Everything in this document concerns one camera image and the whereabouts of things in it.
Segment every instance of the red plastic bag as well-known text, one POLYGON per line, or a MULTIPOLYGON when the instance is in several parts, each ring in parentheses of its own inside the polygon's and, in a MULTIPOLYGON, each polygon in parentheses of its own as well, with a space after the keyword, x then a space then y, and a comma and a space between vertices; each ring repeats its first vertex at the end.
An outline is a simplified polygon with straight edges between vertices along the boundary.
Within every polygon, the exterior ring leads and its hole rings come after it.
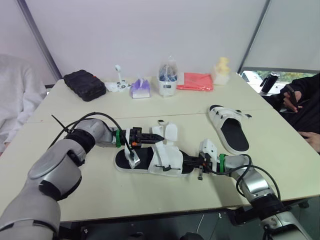
POLYGON ((184 85, 177 85, 177 89, 209 92, 214 89, 210 74, 184 73, 184 85))

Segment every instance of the silver robot arm segment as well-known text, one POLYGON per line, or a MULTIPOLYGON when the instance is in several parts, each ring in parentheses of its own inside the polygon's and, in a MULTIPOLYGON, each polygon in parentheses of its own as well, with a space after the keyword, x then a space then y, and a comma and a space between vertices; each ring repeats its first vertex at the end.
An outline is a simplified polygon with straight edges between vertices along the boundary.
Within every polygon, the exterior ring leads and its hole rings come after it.
MULTIPOLYGON (((225 156, 223 161, 226 172, 248 164, 249 158, 245 155, 225 156)), ((245 170, 246 167, 240 168, 230 176, 238 180, 245 170)), ((239 187, 260 218, 264 231, 272 239, 312 240, 295 216, 286 211, 265 178, 255 168, 250 167, 239 182, 239 187)))
POLYGON ((79 186, 82 179, 79 166, 95 144, 115 147, 116 139, 101 120, 83 120, 42 155, 29 170, 21 192, 0 217, 1 240, 57 237, 60 225, 57 201, 79 186))

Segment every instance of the green ring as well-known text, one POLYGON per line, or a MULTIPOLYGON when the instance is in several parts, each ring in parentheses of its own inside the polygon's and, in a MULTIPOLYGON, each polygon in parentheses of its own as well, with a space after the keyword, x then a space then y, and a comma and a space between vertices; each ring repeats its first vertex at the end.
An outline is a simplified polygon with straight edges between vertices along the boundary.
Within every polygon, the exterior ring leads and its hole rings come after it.
POLYGON ((117 148, 120 148, 120 147, 121 147, 121 142, 120 142, 120 130, 119 130, 119 129, 115 132, 115 146, 116 146, 117 148))
POLYGON ((220 160, 220 173, 223 173, 225 171, 225 154, 220 154, 219 155, 219 160, 220 160))

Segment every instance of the purple tissue box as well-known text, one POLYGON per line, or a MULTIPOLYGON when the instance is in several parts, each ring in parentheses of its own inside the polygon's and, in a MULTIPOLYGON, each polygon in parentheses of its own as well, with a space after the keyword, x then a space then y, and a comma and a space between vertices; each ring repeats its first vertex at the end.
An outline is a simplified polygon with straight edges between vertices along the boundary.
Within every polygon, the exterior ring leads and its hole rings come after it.
POLYGON ((131 85, 130 95, 133 99, 150 98, 150 84, 148 80, 139 78, 131 85))

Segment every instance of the black zippered case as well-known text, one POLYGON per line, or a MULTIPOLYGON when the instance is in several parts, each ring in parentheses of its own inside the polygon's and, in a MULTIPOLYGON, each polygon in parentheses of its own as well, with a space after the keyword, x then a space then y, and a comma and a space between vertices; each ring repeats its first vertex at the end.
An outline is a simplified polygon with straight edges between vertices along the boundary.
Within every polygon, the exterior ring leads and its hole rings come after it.
POLYGON ((99 78, 85 70, 67 74, 63 79, 64 83, 86 102, 104 95, 107 91, 105 84, 99 78))

